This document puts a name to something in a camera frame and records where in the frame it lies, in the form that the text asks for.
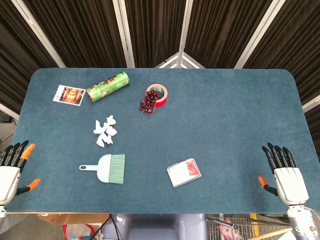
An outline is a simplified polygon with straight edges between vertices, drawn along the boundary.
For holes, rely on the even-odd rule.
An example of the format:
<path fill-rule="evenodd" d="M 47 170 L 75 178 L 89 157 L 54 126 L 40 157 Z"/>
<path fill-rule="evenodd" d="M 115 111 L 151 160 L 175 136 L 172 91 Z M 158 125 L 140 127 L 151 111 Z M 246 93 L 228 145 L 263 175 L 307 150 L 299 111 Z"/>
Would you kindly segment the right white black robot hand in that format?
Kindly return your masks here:
<path fill-rule="evenodd" d="M 279 197 L 287 206 L 304 205 L 309 199 L 307 187 L 292 153 L 286 147 L 267 143 L 262 147 L 273 174 L 276 187 L 270 186 L 263 176 L 258 180 L 261 187 Z"/>

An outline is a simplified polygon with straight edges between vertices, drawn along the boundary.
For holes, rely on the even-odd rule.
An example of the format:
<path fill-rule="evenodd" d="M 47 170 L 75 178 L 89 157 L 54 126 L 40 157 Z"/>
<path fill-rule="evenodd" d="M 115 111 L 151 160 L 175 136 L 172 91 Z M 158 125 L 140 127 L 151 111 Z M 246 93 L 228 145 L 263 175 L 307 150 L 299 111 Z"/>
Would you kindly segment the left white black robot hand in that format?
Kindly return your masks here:
<path fill-rule="evenodd" d="M 34 143 L 29 144 L 26 140 L 23 143 L 9 145 L 0 154 L 0 206 L 6 206 L 16 196 L 33 191 L 41 182 L 39 178 L 26 186 L 18 187 L 21 174 L 35 149 Z"/>

